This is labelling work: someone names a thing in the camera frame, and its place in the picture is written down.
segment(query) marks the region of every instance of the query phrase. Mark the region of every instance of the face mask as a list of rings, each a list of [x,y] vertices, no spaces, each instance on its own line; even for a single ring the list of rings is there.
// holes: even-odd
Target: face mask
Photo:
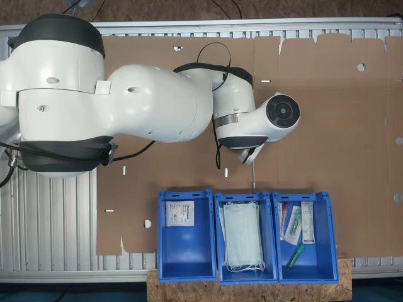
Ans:
[[[225,255],[232,272],[264,270],[256,203],[224,205]]]

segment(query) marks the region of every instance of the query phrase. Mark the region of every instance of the blue plastic bin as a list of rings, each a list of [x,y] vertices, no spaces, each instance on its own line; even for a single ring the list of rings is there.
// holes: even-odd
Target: blue plastic bin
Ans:
[[[327,192],[312,194],[272,194],[273,216],[277,247],[278,277],[282,284],[327,284],[338,283],[339,272],[334,242],[332,208]],[[280,240],[277,202],[288,203],[285,230],[290,221],[292,207],[300,206],[301,201],[314,202],[315,243],[305,244],[305,248],[291,269],[287,263],[298,245],[302,242],[302,232],[298,245]]]
[[[193,200],[194,226],[166,226],[166,201]],[[211,190],[158,194],[158,281],[215,281],[215,240]]]
[[[225,243],[222,235],[219,207],[222,207],[228,202],[250,202],[255,201],[260,205],[260,236],[263,248],[263,258],[266,268],[261,271],[245,271],[245,272],[230,272],[227,270],[225,259]],[[268,284],[278,283],[277,278],[277,263],[275,256],[275,236],[273,230],[273,221],[271,219],[270,196],[268,192],[256,194],[235,194],[222,195],[217,193],[214,195],[215,205],[215,229],[217,238],[217,263],[219,269],[220,285],[233,284]]]

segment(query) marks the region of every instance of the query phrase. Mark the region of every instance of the cardboard sheet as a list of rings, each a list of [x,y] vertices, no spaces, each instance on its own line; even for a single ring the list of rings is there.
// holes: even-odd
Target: cardboard sheet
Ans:
[[[336,33],[319,36],[317,43],[287,39],[279,55],[279,37],[106,37],[106,76],[132,63],[174,69],[194,62],[213,40],[228,46],[232,66],[254,72],[256,106],[280,91],[301,108],[298,127],[258,155],[256,190],[328,191],[339,248],[352,257],[401,256],[403,201],[394,198],[403,194],[403,144],[396,140],[403,138],[403,82],[397,81],[403,79],[403,38],[388,37],[388,54],[378,39],[351,42]],[[177,46],[183,48],[177,52]],[[220,45],[200,56],[211,64],[226,65],[227,60]],[[358,64],[365,65],[363,72]],[[115,141],[116,156],[148,143],[132,137]],[[138,158],[100,167],[97,254],[120,255],[121,237],[127,252],[154,251],[160,190],[250,192],[252,170],[238,156],[239,151],[223,148],[222,170],[217,170],[210,125],[194,141],[155,143]],[[150,229],[143,227],[145,219],[152,222]]]

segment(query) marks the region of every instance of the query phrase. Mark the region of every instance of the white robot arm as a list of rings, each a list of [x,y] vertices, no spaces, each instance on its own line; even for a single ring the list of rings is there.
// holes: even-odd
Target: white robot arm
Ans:
[[[51,177],[110,164],[119,134],[186,142],[213,116],[219,143],[250,149],[299,121],[298,105],[282,94],[255,110],[253,77],[240,68],[126,65],[105,80],[100,33],[72,16],[41,16],[9,45],[13,53],[0,63],[0,134],[19,123],[21,142],[12,147],[29,169]]]

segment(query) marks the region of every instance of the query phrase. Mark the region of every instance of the wooden board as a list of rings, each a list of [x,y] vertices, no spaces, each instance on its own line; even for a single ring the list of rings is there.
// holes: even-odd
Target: wooden board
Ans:
[[[353,297],[351,259],[339,257],[338,266],[339,284],[220,286],[218,281],[158,283],[157,271],[149,271],[147,297],[149,302],[349,301]]]

